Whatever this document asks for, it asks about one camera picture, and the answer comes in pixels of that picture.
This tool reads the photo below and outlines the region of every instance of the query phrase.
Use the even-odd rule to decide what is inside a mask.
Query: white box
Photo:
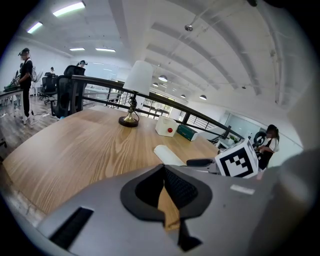
[[[156,122],[155,130],[161,136],[173,137],[178,128],[178,124],[175,120],[162,116],[159,116]]]
[[[215,157],[222,176],[250,178],[258,173],[259,163],[248,138],[228,147]]]

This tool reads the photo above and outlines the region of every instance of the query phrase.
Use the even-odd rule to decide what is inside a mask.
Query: person
[[[21,59],[24,61],[21,68],[21,75],[18,84],[20,84],[21,89],[23,89],[24,117],[22,120],[23,123],[26,124],[27,120],[29,119],[29,90],[31,87],[33,64],[30,59],[30,50],[28,48],[24,48],[18,55],[21,56]]]
[[[258,155],[258,160],[259,168],[261,170],[267,168],[273,154],[279,151],[279,130],[275,125],[270,124],[268,126],[266,129],[266,138],[265,145],[261,145],[257,148],[257,150],[260,152]]]
[[[84,60],[81,60],[76,66],[83,68],[85,65],[88,65]]]

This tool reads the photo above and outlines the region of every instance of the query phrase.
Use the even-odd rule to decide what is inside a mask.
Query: white lamp shade
[[[150,86],[152,85],[153,68],[151,64],[137,60],[124,85],[124,89],[135,91],[144,95],[149,95]]]

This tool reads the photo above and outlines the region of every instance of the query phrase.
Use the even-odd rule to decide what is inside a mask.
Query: woman
[[[270,124],[266,130],[265,145],[258,147],[260,154],[258,155],[259,167],[261,170],[267,168],[268,163],[273,154],[279,151],[279,130],[273,124]]]

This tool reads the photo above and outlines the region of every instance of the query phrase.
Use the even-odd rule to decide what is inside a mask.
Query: black slot
[[[78,208],[64,224],[51,236],[50,240],[57,246],[67,250],[85,226],[93,210]]]

